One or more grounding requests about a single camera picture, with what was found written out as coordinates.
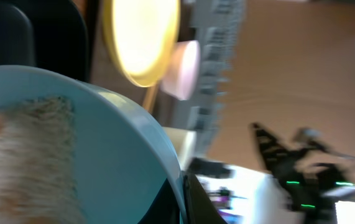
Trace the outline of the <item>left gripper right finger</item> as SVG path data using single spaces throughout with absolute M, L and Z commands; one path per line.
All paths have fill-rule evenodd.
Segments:
M 184 173 L 183 193 L 188 224 L 227 224 L 194 174 Z

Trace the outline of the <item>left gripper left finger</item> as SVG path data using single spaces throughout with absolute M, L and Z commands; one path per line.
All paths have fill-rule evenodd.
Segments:
M 175 194 L 166 179 L 139 224 L 179 224 L 180 209 Z

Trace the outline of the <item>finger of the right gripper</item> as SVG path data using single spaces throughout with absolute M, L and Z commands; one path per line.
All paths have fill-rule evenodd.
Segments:
M 288 174 L 288 149 L 260 123 L 252 123 L 251 131 L 265 168 L 272 174 Z

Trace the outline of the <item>light blue bowl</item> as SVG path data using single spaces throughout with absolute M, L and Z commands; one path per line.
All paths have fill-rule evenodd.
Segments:
M 138 223 L 169 182 L 186 223 L 183 179 L 171 140 L 141 106 L 118 93 L 35 67 L 0 66 L 0 106 L 62 95 L 75 109 L 76 191 L 88 223 Z

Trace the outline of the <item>white cup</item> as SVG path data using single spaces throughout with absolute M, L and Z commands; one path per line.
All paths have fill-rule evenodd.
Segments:
M 178 157 L 181 170 L 187 170 L 194 157 L 196 131 L 164 127 Z

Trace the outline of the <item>wooden chopstick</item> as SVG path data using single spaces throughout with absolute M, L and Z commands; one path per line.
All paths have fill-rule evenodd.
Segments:
M 159 91 L 159 84 L 157 83 L 154 86 L 148 87 L 145 97 L 142 103 L 142 107 L 148 112 L 152 113 L 155 101 L 157 99 L 157 94 Z

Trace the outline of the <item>pink bowl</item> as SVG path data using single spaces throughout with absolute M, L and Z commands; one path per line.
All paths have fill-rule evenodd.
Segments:
M 200 59 L 197 40 L 177 42 L 168 70 L 160 82 L 161 90 L 180 101 L 189 100 L 198 79 Z

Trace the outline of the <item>rice and shell leftovers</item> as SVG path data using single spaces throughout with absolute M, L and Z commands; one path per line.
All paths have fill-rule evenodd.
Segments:
M 62 96 L 0 106 L 0 224 L 86 222 L 73 176 L 74 118 Z

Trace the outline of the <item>yellow plate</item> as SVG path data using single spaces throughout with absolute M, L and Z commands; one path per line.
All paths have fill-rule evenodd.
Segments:
M 105 0 L 103 34 L 111 61 L 132 84 L 154 86 L 167 71 L 180 28 L 179 0 Z

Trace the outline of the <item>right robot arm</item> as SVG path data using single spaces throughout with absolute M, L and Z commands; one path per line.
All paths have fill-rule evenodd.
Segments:
M 302 213 L 304 224 L 335 222 L 336 204 L 355 194 L 355 183 L 348 179 L 347 170 L 335 163 L 317 162 L 311 167 L 321 170 L 305 172 L 298 170 L 297 164 L 311 151 L 354 161 L 355 157 L 332 150 L 310 128 L 297 130 L 293 137 L 293 142 L 298 144 L 296 150 L 284 146 L 280 138 L 260 123 L 251 123 L 249 128 L 265 169 L 285 194 L 287 209 Z

